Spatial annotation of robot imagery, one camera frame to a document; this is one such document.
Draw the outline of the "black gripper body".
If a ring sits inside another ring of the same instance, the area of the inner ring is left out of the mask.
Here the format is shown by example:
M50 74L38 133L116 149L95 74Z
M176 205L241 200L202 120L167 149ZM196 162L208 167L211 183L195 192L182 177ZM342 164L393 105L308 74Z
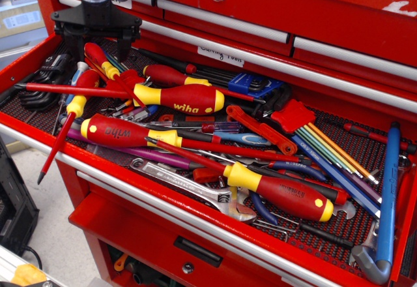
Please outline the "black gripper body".
M76 7L51 14L55 32L64 36L110 37L134 42L140 37L142 21L117 8L112 2L82 1Z

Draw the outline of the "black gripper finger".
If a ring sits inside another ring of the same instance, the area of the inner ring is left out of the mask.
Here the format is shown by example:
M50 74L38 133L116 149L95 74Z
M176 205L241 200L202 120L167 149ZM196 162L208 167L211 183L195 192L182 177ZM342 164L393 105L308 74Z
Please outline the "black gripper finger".
M84 61L84 45L85 45L85 35L65 35L65 42L67 48L70 50L70 53L73 55L74 59L78 61Z
M122 34L117 38L117 57L119 61L124 61L130 52L132 36L130 34Z

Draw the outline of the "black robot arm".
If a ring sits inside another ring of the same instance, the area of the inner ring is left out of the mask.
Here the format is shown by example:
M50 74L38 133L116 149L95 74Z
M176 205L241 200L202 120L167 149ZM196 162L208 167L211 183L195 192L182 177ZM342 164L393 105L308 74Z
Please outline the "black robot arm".
M142 20L117 8L111 0L81 0L81 4L51 14L55 33L62 36L71 54L84 60L84 45L90 38L117 40L117 59L124 61L140 37Z

